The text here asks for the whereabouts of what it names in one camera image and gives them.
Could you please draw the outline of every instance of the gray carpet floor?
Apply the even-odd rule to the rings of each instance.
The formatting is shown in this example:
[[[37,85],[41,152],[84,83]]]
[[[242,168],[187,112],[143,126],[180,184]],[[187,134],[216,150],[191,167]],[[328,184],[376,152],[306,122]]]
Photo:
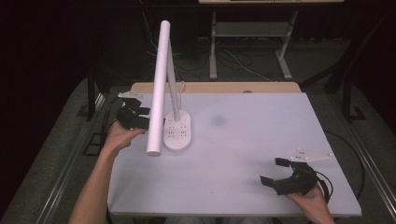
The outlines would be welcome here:
[[[207,43],[201,44],[202,53],[194,57],[184,57],[183,54],[174,52],[178,74],[184,81],[210,81]],[[278,40],[263,39],[255,42],[254,48],[244,49],[243,45],[240,47],[241,43],[221,39],[217,44],[218,81],[266,81],[262,76],[272,81],[283,81],[274,55],[274,50],[280,44]],[[293,81],[300,83],[334,64],[343,55],[348,44],[345,40],[291,41],[285,58],[293,75]],[[260,76],[244,69],[228,52],[233,52],[238,62]],[[323,90],[326,81],[325,77],[304,88],[303,91],[308,94],[350,186],[358,192],[362,179],[358,157],[350,146],[356,147],[348,131],[352,128],[356,130],[390,188],[396,189],[396,178],[392,172],[396,167],[395,135],[357,88],[352,92],[352,105],[363,112],[366,120],[346,123],[340,115],[341,92],[334,95],[326,94]],[[91,121],[87,121],[86,80],[76,87],[3,216],[2,224],[67,223],[79,191],[96,161],[96,157],[84,156],[82,151],[88,145],[91,136],[101,131],[105,110],[111,99],[119,92],[128,90],[129,87],[114,87],[110,93],[104,94],[102,103],[98,103],[96,114]],[[114,116],[114,112],[115,109],[112,110],[111,116]],[[97,149],[90,147],[89,151],[94,152]],[[344,217],[337,220],[337,223],[394,223],[374,181],[367,174],[365,180],[359,198],[362,217]],[[132,222],[131,217],[113,217],[113,220],[114,223]],[[303,217],[281,218],[281,220],[285,224],[307,221]],[[147,220],[136,218],[135,221]]]

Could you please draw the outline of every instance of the person's right hand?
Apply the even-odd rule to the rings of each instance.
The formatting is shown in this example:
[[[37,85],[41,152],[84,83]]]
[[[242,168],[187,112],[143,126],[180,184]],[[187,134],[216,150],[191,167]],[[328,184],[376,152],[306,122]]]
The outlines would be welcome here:
[[[293,193],[285,196],[294,201],[303,211],[305,216],[313,223],[334,223],[319,184],[316,184],[315,187],[305,195]]]

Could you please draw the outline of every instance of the person's left arm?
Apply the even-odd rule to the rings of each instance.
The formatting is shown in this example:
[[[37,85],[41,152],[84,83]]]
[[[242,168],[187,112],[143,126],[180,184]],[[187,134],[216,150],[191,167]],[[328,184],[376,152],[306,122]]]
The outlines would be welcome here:
[[[114,160],[120,150],[146,130],[125,130],[115,121],[108,132],[98,160],[73,209],[69,223],[106,223],[107,195]]]

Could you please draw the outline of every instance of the desk lamp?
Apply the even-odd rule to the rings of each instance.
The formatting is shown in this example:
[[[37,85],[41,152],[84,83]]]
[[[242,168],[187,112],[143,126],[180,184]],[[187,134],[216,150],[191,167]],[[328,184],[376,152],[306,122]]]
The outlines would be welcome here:
[[[163,141],[168,149],[175,152],[184,151],[191,142],[191,117],[186,111],[180,110],[178,105],[175,70],[169,38],[170,27],[169,21],[161,22],[148,126],[147,154],[149,156],[160,156],[162,154]],[[163,121],[166,74],[173,111],[167,114],[165,121]]]

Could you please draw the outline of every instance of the human arm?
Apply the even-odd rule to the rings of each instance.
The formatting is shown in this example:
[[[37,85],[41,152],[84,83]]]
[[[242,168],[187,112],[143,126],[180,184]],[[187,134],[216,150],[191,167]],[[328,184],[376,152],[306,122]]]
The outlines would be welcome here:
[[[128,147],[132,139],[145,131],[125,130],[117,120],[111,125],[92,173],[78,196],[70,224],[106,223],[107,194],[114,160],[121,149]]]
[[[315,187],[305,195],[293,193],[285,196],[294,201],[303,211],[305,216],[313,223],[334,223],[319,184],[316,184]]]

